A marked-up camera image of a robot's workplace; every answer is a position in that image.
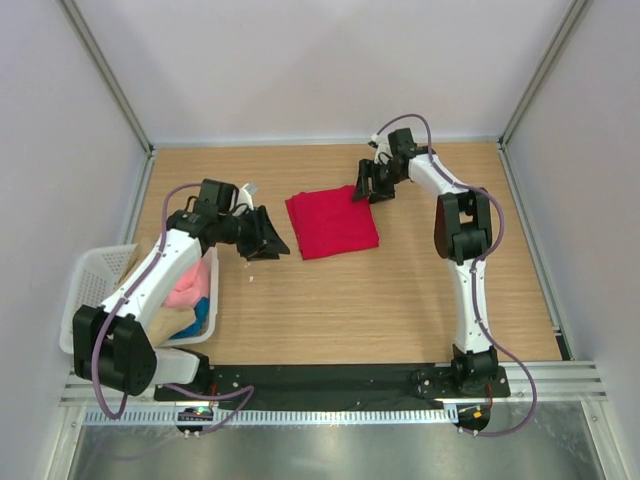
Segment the red polo shirt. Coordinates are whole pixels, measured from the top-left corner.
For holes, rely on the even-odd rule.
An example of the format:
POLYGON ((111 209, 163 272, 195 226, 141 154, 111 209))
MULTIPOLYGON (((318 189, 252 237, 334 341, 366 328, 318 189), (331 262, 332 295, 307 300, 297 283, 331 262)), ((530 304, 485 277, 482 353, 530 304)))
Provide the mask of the red polo shirt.
POLYGON ((303 260, 377 248, 379 234, 366 200, 354 185, 300 192, 285 201, 303 260))

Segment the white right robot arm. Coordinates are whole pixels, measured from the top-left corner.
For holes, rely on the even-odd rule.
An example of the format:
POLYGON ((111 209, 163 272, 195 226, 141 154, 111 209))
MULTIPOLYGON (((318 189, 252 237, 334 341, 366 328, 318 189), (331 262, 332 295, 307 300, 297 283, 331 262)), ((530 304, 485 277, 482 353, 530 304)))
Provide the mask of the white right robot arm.
POLYGON ((387 201, 395 186, 409 180, 436 198, 434 245, 448 262, 456 301, 456 335, 450 378, 464 393, 483 389, 498 374, 498 355, 490 340, 486 301, 486 257, 493 246, 491 199, 487 192, 457 179, 433 149, 418 145, 409 128, 395 130, 382 142, 369 141, 372 159, 362 159, 354 202, 387 201))

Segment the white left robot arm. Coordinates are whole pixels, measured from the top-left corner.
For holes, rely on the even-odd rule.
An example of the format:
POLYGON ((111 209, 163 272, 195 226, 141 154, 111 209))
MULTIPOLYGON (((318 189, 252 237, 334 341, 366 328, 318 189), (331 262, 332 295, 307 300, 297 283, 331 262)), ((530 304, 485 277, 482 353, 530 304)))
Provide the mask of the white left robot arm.
POLYGON ((189 207, 162 213, 158 241, 123 286, 95 306, 80 306, 72 317, 74 372, 91 381, 98 397, 104 388, 138 396, 150 386, 196 379, 203 356, 154 347, 150 328, 178 280, 211 248, 233 245, 248 261, 290 252, 265 206, 253 205, 248 192, 210 179, 196 186, 189 207))

